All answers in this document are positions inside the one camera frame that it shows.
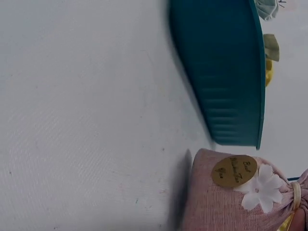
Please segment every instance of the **pale blue object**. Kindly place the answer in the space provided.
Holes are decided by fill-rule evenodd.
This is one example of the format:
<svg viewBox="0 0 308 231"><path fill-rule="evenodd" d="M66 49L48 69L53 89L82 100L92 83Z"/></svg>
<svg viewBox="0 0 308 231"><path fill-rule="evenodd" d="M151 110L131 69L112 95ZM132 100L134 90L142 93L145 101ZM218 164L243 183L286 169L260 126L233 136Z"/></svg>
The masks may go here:
<svg viewBox="0 0 308 231"><path fill-rule="evenodd" d="M279 9L277 0L255 0L258 15L264 21L270 21L276 17Z"/></svg>

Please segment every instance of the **drawstring bag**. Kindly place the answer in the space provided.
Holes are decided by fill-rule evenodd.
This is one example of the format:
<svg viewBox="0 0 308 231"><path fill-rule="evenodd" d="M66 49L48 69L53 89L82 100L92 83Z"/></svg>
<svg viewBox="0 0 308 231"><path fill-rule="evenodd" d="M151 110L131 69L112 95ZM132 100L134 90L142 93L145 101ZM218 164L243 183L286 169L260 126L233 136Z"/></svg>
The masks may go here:
<svg viewBox="0 0 308 231"><path fill-rule="evenodd" d="M201 149L193 162L182 231L287 231L299 208L308 228L307 176L308 170L289 182L262 158Z"/></svg>

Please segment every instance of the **light green object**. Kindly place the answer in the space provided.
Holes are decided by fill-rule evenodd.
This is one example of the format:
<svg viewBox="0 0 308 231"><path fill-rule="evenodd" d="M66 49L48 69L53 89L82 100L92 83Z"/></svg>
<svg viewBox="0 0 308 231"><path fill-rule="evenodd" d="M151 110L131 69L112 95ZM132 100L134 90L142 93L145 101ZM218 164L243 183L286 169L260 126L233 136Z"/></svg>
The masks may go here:
<svg viewBox="0 0 308 231"><path fill-rule="evenodd" d="M264 48L268 59L279 61L279 45L274 35L264 34Z"/></svg>
<svg viewBox="0 0 308 231"><path fill-rule="evenodd" d="M277 0L255 0L255 3L258 15L264 21L270 21L276 17L279 9Z"/></svg>

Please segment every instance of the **yellow object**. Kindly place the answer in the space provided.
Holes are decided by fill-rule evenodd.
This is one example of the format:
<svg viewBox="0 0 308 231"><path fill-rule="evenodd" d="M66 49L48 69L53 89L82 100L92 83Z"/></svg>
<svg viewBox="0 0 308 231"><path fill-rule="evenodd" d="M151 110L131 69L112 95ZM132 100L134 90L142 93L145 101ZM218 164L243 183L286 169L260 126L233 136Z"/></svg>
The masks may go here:
<svg viewBox="0 0 308 231"><path fill-rule="evenodd" d="M265 86L270 83L271 79L274 75L274 67L273 61L271 59L266 58L266 71L265 71Z"/></svg>
<svg viewBox="0 0 308 231"><path fill-rule="evenodd" d="M294 212L282 223L277 231L288 231L294 217Z"/></svg>

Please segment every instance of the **white fabric flower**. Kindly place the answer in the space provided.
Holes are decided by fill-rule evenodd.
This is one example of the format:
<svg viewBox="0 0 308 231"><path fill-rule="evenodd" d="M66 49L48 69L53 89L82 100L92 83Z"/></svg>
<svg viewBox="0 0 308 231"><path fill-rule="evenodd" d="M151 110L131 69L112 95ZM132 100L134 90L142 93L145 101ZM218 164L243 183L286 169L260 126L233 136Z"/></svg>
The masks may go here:
<svg viewBox="0 0 308 231"><path fill-rule="evenodd" d="M272 166L262 164L254 177L234 190L245 193L242 200L244 209L252 210L260 204L263 212L269 213L273 209L273 202L281 204L281 186L282 179L273 174Z"/></svg>

